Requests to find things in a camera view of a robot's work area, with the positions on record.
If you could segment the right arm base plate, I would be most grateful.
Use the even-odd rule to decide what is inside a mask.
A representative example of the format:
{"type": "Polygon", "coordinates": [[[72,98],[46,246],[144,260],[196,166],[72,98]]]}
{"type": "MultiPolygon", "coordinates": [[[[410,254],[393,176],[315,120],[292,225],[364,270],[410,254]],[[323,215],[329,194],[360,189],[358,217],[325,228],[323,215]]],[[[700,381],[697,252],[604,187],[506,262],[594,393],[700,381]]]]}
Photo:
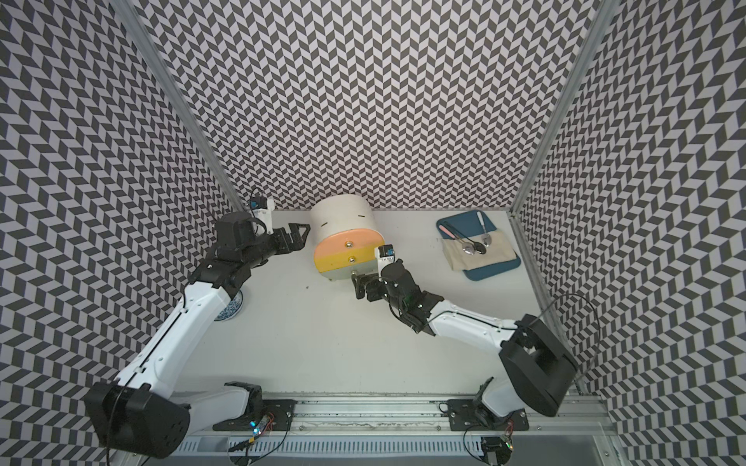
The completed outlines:
{"type": "Polygon", "coordinates": [[[450,429],[457,432],[465,432],[470,427],[483,431],[505,431],[509,427],[514,432],[530,430],[528,415],[524,410],[515,411],[509,417],[498,417],[472,399],[448,399],[445,402],[445,415],[450,429]]]}

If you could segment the orange top drawer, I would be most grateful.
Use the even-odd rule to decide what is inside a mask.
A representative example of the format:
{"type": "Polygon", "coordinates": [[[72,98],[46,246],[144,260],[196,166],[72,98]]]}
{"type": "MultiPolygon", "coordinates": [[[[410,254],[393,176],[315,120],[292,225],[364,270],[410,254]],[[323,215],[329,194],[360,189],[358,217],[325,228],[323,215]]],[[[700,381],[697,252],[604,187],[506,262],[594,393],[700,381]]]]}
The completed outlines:
{"type": "Polygon", "coordinates": [[[315,248],[314,258],[355,256],[357,261],[375,258],[374,250],[384,245],[384,237],[374,229],[357,228],[328,235],[315,248]]]}

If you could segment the yellow drawer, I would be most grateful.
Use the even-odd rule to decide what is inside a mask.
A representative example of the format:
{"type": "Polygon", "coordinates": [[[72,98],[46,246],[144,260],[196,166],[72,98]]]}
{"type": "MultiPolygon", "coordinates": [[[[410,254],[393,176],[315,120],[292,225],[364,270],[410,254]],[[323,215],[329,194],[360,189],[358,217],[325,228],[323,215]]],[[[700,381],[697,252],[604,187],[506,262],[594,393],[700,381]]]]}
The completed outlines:
{"type": "Polygon", "coordinates": [[[375,252],[379,245],[357,249],[342,248],[341,250],[316,249],[314,252],[314,263],[320,273],[328,273],[341,270],[351,266],[358,266],[375,261],[375,252]]]}

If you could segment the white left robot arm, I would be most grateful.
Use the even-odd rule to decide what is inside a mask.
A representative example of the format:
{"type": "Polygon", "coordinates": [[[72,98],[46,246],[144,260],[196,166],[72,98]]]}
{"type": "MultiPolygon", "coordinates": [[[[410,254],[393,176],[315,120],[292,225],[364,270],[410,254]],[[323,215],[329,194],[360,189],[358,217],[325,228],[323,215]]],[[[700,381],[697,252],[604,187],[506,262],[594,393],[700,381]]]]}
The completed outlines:
{"type": "Polygon", "coordinates": [[[272,211],[225,215],[216,222],[217,241],[188,277],[183,296],[144,349],[111,382],[94,384],[85,412],[103,448],[158,459],[184,438],[220,423],[262,433],[269,425],[262,389],[227,383],[221,389],[175,401],[176,382],[216,318],[238,296],[254,268],[272,256],[303,250],[307,223],[272,225],[272,211]]]}

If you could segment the white round drawer cabinet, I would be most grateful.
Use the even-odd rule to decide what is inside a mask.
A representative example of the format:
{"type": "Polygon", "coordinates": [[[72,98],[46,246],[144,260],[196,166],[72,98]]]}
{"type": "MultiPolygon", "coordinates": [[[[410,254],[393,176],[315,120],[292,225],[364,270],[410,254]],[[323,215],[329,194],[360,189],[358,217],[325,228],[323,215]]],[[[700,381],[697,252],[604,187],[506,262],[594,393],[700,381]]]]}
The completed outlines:
{"type": "Polygon", "coordinates": [[[353,194],[336,195],[320,201],[311,209],[310,216],[316,246],[328,235],[341,231],[368,228],[379,232],[367,201],[353,194]]]}

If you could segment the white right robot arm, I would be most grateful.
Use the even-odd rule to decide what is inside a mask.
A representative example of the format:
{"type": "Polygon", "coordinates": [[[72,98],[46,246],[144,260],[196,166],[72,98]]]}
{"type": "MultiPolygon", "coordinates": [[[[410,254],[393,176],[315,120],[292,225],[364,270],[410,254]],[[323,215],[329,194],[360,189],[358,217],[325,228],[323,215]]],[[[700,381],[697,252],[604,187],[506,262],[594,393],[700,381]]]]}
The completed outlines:
{"type": "Polygon", "coordinates": [[[357,299],[385,301],[394,318],[414,332],[451,338],[499,358],[505,375],[488,378],[472,401],[481,425],[494,428],[524,408],[545,417],[559,413],[578,363],[538,316],[503,320],[466,310],[420,289],[400,259],[377,273],[354,272],[352,283],[357,299]]]}

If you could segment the grey bottom drawer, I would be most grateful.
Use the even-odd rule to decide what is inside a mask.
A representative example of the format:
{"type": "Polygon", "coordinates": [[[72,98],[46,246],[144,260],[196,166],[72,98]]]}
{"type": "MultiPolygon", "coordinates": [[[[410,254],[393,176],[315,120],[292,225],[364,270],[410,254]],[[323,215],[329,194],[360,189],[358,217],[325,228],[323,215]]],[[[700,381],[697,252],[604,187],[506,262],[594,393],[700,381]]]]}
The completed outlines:
{"type": "Polygon", "coordinates": [[[355,264],[348,263],[344,267],[321,272],[321,275],[330,281],[344,281],[351,279],[353,275],[363,276],[377,273],[377,262],[372,260],[355,264]]]}

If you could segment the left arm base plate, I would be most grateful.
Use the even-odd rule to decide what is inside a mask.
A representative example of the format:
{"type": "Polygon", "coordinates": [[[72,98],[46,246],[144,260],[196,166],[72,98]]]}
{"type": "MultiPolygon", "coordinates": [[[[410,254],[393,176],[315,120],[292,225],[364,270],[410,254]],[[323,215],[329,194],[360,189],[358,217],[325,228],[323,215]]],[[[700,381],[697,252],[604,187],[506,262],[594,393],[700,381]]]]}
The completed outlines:
{"type": "Polygon", "coordinates": [[[267,429],[287,432],[295,417],[295,407],[293,399],[266,400],[259,408],[248,407],[243,415],[214,424],[213,430],[253,434],[264,433],[267,429]]]}

